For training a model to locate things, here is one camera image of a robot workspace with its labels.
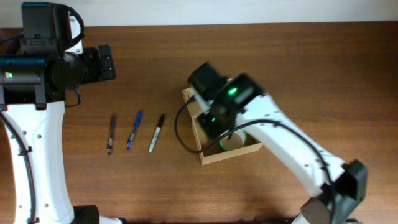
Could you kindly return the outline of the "cardboard box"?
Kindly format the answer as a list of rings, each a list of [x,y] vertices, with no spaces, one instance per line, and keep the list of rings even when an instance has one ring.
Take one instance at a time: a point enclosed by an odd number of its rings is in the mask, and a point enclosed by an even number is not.
[[[207,147],[213,140],[208,139],[198,122],[196,121],[197,116],[202,114],[203,110],[200,108],[200,105],[197,102],[190,103],[187,106],[188,112],[192,118],[192,129],[195,137],[196,145],[198,150],[202,150]],[[200,153],[200,160],[202,165],[207,165],[213,162],[222,161],[225,159],[230,159],[232,157],[242,156],[244,154],[252,153],[259,151],[263,144],[256,141],[252,136],[248,135],[248,140],[246,142],[246,146],[240,149],[235,149],[233,151],[224,151],[217,142],[216,146],[211,149],[205,151],[204,153]]]

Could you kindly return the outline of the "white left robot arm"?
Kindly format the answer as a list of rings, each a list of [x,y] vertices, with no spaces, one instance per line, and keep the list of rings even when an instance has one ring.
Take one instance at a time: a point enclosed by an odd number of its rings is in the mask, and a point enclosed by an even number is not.
[[[108,45],[84,48],[83,19],[71,7],[24,2],[23,32],[1,56],[1,121],[16,190],[16,223],[123,223],[95,205],[72,205],[65,181],[65,94],[116,78]]]

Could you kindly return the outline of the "black sharpie marker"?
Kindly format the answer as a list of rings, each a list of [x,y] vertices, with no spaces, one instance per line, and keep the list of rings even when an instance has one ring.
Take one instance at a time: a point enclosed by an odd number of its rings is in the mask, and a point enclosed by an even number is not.
[[[157,124],[156,129],[155,129],[154,136],[153,136],[153,138],[152,138],[152,141],[150,142],[149,152],[152,152],[152,151],[154,150],[154,148],[155,148],[155,144],[156,144],[156,142],[157,142],[157,139],[158,139],[158,137],[159,137],[160,131],[161,131],[161,129],[162,129],[162,125],[163,125],[163,123],[164,123],[164,119],[165,119],[165,115],[163,114],[163,115],[160,117],[160,119],[159,119],[159,122],[158,122],[158,124]]]

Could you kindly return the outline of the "green tape roll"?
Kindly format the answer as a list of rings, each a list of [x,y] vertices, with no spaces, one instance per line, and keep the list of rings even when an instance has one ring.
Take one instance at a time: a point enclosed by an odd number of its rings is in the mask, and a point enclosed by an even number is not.
[[[247,140],[246,132],[238,130],[220,140],[219,145],[224,151],[233,151],[245,147]]]

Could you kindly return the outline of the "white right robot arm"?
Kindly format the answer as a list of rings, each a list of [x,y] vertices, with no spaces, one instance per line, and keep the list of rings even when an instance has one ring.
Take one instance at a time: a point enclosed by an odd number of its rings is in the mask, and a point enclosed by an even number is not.
[[[220,141],[243,130],[298,178],[310,198],[294,223],[345,223],[365,199],[365,165],[359,160],[345,162],[322,148],[248,75],[228,80],[204,63],[188,83],[203,110],[197,121],[208,138]]]

